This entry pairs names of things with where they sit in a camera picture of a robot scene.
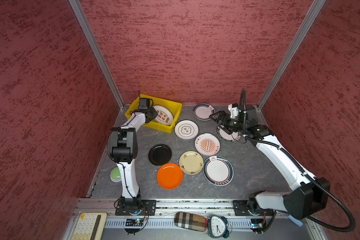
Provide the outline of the green rim HAO SHI plate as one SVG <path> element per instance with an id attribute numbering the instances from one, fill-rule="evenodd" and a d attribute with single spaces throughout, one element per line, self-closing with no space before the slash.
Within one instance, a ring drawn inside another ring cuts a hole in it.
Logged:
<path id="1" fill-rule="evenodd" d="M 241 134 L 238 132 L 233 132 L 232 134 L 227 134 L 223 129 L 217 127 L 216 129 L 217 136 L 224 142 L 234 143 L 238 142 L 241 138 Z"/>

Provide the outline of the white red characters plate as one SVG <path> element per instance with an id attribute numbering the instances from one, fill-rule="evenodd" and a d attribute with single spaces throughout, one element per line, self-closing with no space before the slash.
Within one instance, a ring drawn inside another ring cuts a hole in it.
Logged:
<path id="1" fill-rule="evenodd" d="M 165 126 L 170 126 L 173 123 L 174 115 L 169 109 L 161 105 L 154 105 L 153 108 L 158 114 L 155 118 L 157 123 Z"/>

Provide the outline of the green red ring plate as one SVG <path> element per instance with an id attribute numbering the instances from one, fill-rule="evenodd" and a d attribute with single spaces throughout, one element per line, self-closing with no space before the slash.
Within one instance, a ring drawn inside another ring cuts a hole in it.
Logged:
<path id="1" fill-rule="evenodd" d="M 209 104 L 198 104 L 193 109 L 195 118 L 201 121 L 210 120 L 210 115 L 215 113 L 215 108 Z"/>

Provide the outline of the large green rim plate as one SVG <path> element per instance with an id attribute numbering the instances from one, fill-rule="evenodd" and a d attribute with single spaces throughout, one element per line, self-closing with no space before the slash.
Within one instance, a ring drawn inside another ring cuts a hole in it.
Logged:
<path id="1" fill-rule="evenodd" d="M 211 156 L 204 161 L 203 173 L 210 184 L 222 187 L 232 181 L 234 168 L 226 158 Z"/>

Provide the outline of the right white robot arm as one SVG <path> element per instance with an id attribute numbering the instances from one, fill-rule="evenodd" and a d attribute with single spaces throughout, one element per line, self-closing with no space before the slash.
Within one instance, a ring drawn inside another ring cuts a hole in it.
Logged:
<path id="1" fill-rule="evenodd" d="M 326 208 L 330 184 L 317 179 L 281 145 L 266 125 L 260 125 L 254 110 L 243 112 L 234 109 L 234 115 L 225 111 L 211 114 L 209 118 L 227 134 L 241 133 L 273 163 L 287 181 L 290 192 L 256 192 L 250 195 L 248 209 L 252 214 L 271 209 L 286 212 L 297 220 L 304 219 Z"/>

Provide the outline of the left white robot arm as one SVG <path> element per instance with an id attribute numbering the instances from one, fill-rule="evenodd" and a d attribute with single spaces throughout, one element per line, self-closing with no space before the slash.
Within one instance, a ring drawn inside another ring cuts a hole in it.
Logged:
<path id="1" fill-rule="evenodd" d="M 131 117 L 124 124 L 112 128 L 109 136 L 107 153 L 117 164 L 121 174 L 121 207 L 133 214 L 143 207 L 135 172 L 135 160 L 138 155 L 137 131 L 157 116 L 153 100 L 140 99 L 138 108 L 132 112 Z"/>

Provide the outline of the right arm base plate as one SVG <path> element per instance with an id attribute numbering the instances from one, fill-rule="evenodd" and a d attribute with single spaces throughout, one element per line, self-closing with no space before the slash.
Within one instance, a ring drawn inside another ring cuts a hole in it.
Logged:
<path id="1" fill-rule="evenodd" d="M 273 210 L 250 210 L 248 200 L 234 200 L 233 210 L 236 217 L 271 217 L 274 214 Z"/>

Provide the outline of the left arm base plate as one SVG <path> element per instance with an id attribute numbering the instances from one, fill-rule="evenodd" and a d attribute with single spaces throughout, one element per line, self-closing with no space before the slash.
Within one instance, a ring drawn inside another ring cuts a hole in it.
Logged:
<path id="1" fill-rule="evenodd" d="M 116 205 L 116 216 L 154 216 L 156 200 L 120 199 Z"/>

